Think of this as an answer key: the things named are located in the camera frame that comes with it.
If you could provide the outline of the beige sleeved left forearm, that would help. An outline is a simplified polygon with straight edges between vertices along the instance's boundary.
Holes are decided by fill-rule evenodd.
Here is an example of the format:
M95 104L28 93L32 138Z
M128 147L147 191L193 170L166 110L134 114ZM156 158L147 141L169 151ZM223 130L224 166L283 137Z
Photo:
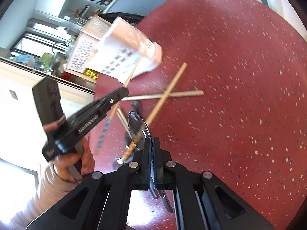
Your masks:
M17 212L6 225L8 229L26 229L26 227L42 213L60 201L72 191L78 183L71 183L59 178L53 164L49 164L42 175L35 196L26 207Z

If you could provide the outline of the person's left hand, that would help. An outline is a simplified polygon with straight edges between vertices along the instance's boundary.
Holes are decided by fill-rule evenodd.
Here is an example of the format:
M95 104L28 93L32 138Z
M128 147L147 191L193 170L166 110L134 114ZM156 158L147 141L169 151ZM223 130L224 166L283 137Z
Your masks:
M82 155L79 153L67 153L55 157L53 161L54 171L60 179L70 183L76 183L77 181L80 181L81 178L76 180L68 170L68 167L73 166L79 160L82 161L81 176L87 176L94 171L95 160L86 138L82 139L82 147Z

